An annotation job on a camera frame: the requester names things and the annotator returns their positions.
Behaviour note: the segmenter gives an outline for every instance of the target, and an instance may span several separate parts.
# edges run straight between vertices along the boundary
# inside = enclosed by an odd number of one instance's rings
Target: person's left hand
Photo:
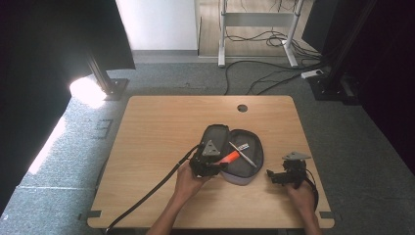
[[[174,197],[186,203],[190,198],[195,196],[199,190],[208,182],[211,177],[197,177],[190,168],[189,161],[186,161],[177,170],[176,187]]]

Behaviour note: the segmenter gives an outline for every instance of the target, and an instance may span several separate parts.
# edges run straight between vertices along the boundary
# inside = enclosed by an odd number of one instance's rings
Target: power strip
[[[311,71],[306,71],[306,72],[303,72],[303,73],[301,74],[301,78],[306,79],[306,78],[309,78],[309,77],[313,77],[313,76],[321,75],[321,74],[323,74],[323,73],[324,73],[324,72],[323,72],[322,70],[311,70]]]

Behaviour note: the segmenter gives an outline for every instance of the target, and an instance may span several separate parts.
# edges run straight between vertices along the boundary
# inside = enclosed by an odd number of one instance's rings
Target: wooden table
[[[245,105],[248,110],[240,112]],[[283,172],[282,157],[296,151],[311,156],[294,101],[289,96],[131,97],[104,171],[88,224],[105,228],[156,186],[195,145],[211,124],[246,129],[261,140],[264,165],[246,186],[219,174],[183,208],[175,228],[299,228],[300,217],[285,189],[266,170]],[[306,160],[320,193],[316,214],[322,228],[334,226],[313,159]],[[141,207],[116,227],[151,227],[174,190],[173,175]]]

